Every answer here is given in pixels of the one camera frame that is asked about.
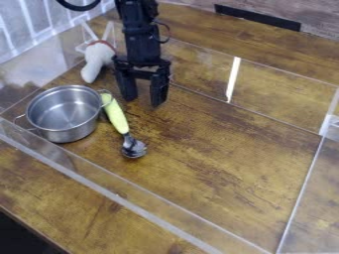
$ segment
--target stainless steel bowl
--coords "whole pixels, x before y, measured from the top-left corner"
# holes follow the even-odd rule
[[[30,101],[25,115],[45,139],[68,143],[94,130],[100,108],[98,91],[82,85],[65,85],[40,93]]]

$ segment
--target pot handle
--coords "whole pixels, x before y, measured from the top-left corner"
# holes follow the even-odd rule
[[[108,93],[110,95],[110,101],[105,102],[100,107],[105,107],[106,105],[110,104],[112,100],[113,100],[113,97],[112,97],[112,93],[110,91],[105,90],[105,89],[100,89],[96,91],[98,94],[102,94],[102,93]]]
[[[13,124],[14,124],[14,125],[18,125],[18,124],[17,124],[17,120],[18,120],[20,118],[22,118],[25,115],[26,115],[26,114],[22,114],[22,115],[17,116],[17,117],[13,119]],[[30,128],[30,129],[26,129],[26,130],[28,130],[28,131],[34,131],[34,130],[37,130],[37,128]]]

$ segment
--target white plush toy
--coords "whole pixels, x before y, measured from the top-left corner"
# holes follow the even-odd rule
[[[86,46],[84,51],[86,65],[81,69],[84,82],[92,83],[94,81],[101,67],[110,64],[113,56],[113,46],[105,40],[97,40]]]

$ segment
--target wooden table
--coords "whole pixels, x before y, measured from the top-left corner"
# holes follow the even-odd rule
[[[312,77],[337,80],[331,71],[336,56],[331,56],[331,61],[323,58],[323,51],[337,46],[335,43],[317,38],[309,41],[305,35],[186,7],[162,5],[160,11],[176,39],[264,64],[273,58],[270,63],[279,67],[299,73],[308,73],[312,68]],[[90,24],[100,32],[104,23],[100,17]],[[292,38],[293,43],[284,45],[281,40],[272,39],[277,36],[284,41]],[[82,83],[81,67],[74,67],[46,87]],[[140,84],[138,99],[125,103],[105,70],[90,87],[112,90],[130,131],[148,144],[148,155],[133,162],[120,156],[120,136],[104,117],[94,132],[64,147],[273,252],[320,137],[312,130],[304,131],[226,104],[217,97],[217,86],[210,91],[204,82],[194,85],[184,81],[173,85],[168,102],[153,110],[148,86]],[[1,116],[12,119],[22,113],[32,96]],[[74,253],[201,253],[6,144],[1,143],[0,149],[1,208],[64,249]],[[237,253],[236,247],[228,248]]]

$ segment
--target yellow spoon handle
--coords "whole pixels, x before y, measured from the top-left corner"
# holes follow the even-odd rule
[[[105,105],[104,111],[108,116],[109,122],[113,125],[116,131],[120,134],[125,134],[129,131],[128,123],[122,114],[122,111],[120,109],[120,106],[117,104],[116,99],[110,98],[110,94],[102,93],[100,95],[101,103]]]

